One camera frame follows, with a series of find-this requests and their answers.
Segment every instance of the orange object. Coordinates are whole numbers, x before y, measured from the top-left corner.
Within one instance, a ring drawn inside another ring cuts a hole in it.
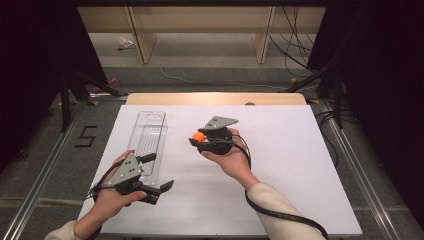
[[[198,142],[204,142],[205,139],[205,134],[201,133],[201,132],[197,132],[195,134],[193,134],[193,139],[197,140]]]

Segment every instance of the wrist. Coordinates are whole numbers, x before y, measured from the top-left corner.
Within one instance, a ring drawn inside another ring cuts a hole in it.
[[[243,175],[240,178],[237,178],[237,181],[244,187],[244,189],[248,190],[250,187],[259,183],[259,179],[255,177],[253,174]]]

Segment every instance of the gray floor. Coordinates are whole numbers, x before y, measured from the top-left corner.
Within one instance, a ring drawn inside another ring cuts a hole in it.
[[[117,50],[121,36],[132,40],[129,34],[91,35],[107,77],[118,77],[122,84],[116,89],[122,92],[275,92],[291,85],[293,75],[285,69],[281,53],[270,44],[266,63],[258,65],[249,35],[160,34],[154,55],[147,65],[139,64],[134,50]],[[273,37],[283,46],[284,41],[280,36]],[[308,41],[304,39],[305,45],[310,44]],[[302,59],[298,49],[291,49],[297,59]],[[288,62],[288,66],[292,72],[308,74],[307,70],[293,62]],[[313,98],[314,88],[312,86],[302,93],[307,98]],[[81,114],[20,239],[42,239],[52,229],[78,217],[82,199],[90,188],[122,104],[125,101],[106,99],[100,99],[97,105],[78,103],[82,109]],[[323,111],[319,104],[311,105],[311,108],[315,113]],[[6,231],[59,138],[61,110],[58,101],[50,109],[52,115],[46,116],[27,146],[29,157],[17,159],[0,176],[2,233]],[[360,125],[355,123],[354,116],[344,116],[344,119],[344,132],[379,199],[390,214],[399,238],[424,239],[423,231],[384,169],[377,166],[378,159]],[[95,140],[90,148],[76,148],[78,144],[87,143],[87,139],[79,138],[85,126],[97,126],[88,132],[95,136]],[[352,239],[385,239],[329,124],[323,126],[323,132],[336,146],[339,155],[337,172],[363,228],[364,234]],[[335,160],[335,152],[330,145],[328,149]],[[122,238],[101,236],[100,239]]]

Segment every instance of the forearm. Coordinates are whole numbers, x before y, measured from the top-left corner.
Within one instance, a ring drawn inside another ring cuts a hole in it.
[[[282,213],[302,216],[302,214],[273,187],[257,183],[248,189],[248,197],[257,205]],[[258,213],[268,237],[274,239],[324,239],[322,235],[313,227],[308,225],[282,220]]]
[[[74,234],[80,239],[90,238],[107,221],[92,211],[78,220],[74,225]]]

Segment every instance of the black stand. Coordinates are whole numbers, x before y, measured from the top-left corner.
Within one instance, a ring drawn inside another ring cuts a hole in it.
[[[71,121],[68,89],[77,101],[89,99],[86,84],[97,86],[112,96],[128,95],[107,85],[106,76],[75,6],[38,6],[26,0],[17,1],[14,6],[17,12],[22,12],[22,18],[26,18],[37,30],[40,42],[46,44],[46,52],[54,66],[52,74],[61,75],[58,86],[62,101],[62,132]]]
[[[317,96],[320,98],[328,97],[331,90],[334,93],[334,120],[339,128],[343,128],[341,122],[341,101],[342,101],[342,79],[344,77],[346,66],[351,61],[352,55],[356,52],[357,46],[362,38],[362,30],[366,27],[367,7],[368,3],[364,3],[354,18],[350,22],[348,28],[338,42],[332,58],[319,71],[307,77],[295,86],[287,89],[285,92],[294,93],[306,85],[321,79],[316,90]]]

